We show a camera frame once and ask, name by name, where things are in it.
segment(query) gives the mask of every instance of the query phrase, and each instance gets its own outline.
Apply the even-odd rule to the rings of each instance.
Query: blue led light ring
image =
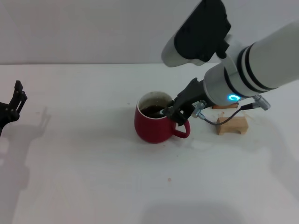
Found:
[[[241,97],[237,96],[237,95],[229,95],[228,99],[231,101],[238,101],[241,99]]]

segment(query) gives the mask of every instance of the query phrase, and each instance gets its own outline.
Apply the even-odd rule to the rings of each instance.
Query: metal connector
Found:
[[[271,108],[271,105],[269,104],[269,102],[261,95],[256,95],[256,96],[253,96],[252,98],[255,101],[254,108],[261,107],[264,111]]]
[[[201,111],[206,107],[206,102],[204,100],[199,101],[196,105],[195,105],[195,109],[192,113],[192,116],[194,118],[200,118],[202,120],[204,120],[206,117],[201,113]]]

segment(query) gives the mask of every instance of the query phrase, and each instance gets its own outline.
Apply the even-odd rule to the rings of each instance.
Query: dark liquid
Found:
[[[160,114],[160,110],[163,110],[163,109],[164,109],[164,107],[162,107],[162,106],[153,105],[153,106],[149,106],[149,107],[142,109],[141,113],[143,113],[145,116],[147,116],[149,118],[162,118],[165,115]]]

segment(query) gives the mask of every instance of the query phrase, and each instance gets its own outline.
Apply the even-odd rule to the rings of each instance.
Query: black cable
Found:
[[[219,126],[219,125],[223,125],[226,122],[230,121],[238,112],[240,112],[242,109],[240,108],[239,110],[237,110],[236,112],[233,113],[232,116],[230,116],[229,118],[227,118],[225,121],[221,122],[221,123],[213,123],[209,120],[207,120],[206,118],[204,119],[207,123],[211,124],[211,125],[215,125],[215,126]]]
[[[256,108],[256,107],[254,107],[254,103],[243,105],[243,106],[241,106],[241,108],[239,110],[234,112],[232,116],[230,116],[229,118],[227,118],[225,121],[223,121],[221,123],[213,123],[213,122],[207,120],[206,118],[204,119],[204,121],[206,121],[207,123],[209,123],[211,125],[215,125],[215,126],[223,125],[226,122],[230,121],[238,112],[245,111],[245,110],[251,110],[251,109],[254,109],[254,108]]]

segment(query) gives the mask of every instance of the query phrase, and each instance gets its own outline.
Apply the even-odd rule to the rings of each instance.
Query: wooden block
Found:
[[[227,105],[227,106],[218,106],[218,105],[214,105],[212,106],[212,109],[231,109],[231,108],[238,108],[239,103],[234,103],[231,105]]]
[[[217,123],[221,123],[228,118],[218,118]],[[245,117],[233,117],[230,121],[223,125],[216,126],[217,134],[223,135],[224,133],[240,133],[246,134],[248,123]]]

